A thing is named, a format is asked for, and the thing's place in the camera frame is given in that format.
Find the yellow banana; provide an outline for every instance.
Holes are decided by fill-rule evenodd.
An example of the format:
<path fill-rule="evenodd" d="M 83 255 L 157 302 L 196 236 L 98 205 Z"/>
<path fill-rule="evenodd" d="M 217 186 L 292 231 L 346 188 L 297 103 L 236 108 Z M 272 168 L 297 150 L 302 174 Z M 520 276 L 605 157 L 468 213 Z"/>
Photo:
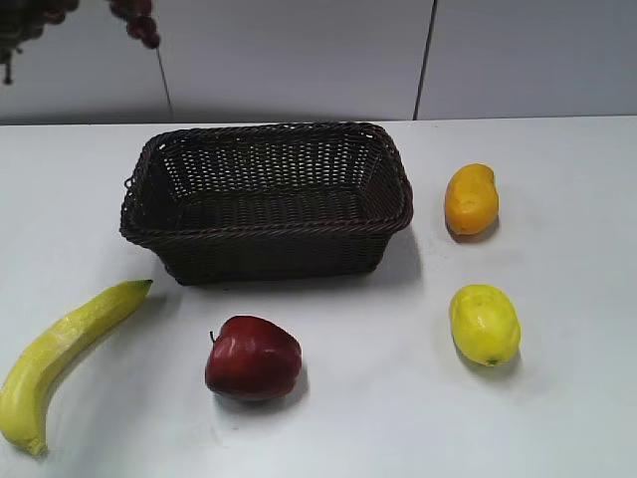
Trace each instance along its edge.
<path fill-rule="evenodd" d="M 106 289 L 57 321 L 20 355 L 0 392 L 0 430 L 32 455 L 46 449 L 47 392 L 86 347 L 143 303 L 152 281 Z"/>

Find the red apple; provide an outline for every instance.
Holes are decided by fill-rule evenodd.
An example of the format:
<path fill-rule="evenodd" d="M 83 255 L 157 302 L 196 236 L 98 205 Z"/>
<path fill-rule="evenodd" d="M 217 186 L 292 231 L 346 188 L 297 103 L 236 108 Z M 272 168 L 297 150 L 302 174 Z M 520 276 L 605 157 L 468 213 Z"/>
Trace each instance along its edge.
<path fill-rule="evenodd" d="M 206 365 L 206 385 L 212 391 L 259 401 L 284 396 L 295 387 L 301 371 L 301 346 L 272 322 L 233 317 L 213 343 Z"/>

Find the dark brown wicker basket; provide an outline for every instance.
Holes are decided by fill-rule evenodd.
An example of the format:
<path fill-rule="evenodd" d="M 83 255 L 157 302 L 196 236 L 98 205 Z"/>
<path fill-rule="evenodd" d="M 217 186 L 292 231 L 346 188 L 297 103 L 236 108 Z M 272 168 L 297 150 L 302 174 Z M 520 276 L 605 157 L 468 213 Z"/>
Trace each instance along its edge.
<path fill-rule="evenodd" d="M 369 123 L 161 134 L 126 187 L 121 234 L 184 285 L 371 271 L 413 215 L 400 155 Z"/>

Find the lemon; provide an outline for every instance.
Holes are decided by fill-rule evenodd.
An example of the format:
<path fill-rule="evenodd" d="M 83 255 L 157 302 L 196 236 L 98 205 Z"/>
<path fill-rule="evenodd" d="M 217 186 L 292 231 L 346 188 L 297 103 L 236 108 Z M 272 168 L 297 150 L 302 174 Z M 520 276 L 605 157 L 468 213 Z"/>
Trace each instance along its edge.
<path fill-rule="evenodd" d="M 516 309 L 500 289 L 463 287 L 451 301 L 449 314 L 454 341 L 467 359 L 494 366 L 518 351 L 522 332 Z"/>

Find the tabletop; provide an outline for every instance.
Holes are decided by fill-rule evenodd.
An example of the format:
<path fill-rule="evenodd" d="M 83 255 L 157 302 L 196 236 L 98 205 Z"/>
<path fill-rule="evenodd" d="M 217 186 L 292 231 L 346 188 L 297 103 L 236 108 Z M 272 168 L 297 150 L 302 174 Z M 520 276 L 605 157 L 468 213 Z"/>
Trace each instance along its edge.
<path fill-rule="evenodd" d="M 203 288 L 177 285 L 118 233 L 143 144 L 194 125 L 0 127 L 1 377 L 104 288 L 155 281 L 58 387 L 49 454 L 0 439 L 0 476 L 634 476 L 637 117 L 381 125 L 415 212 L 375 272 Z M 444 193 L 471 162 L 496 173 L 500 223 L 456 242 Z M 517 307 L 508 365 L 454 347 L 449 303 L 474 283 Z M 285 400 L 240 406 L 206 388 L 209 332 L 241 314 L 301 343 Z"/>

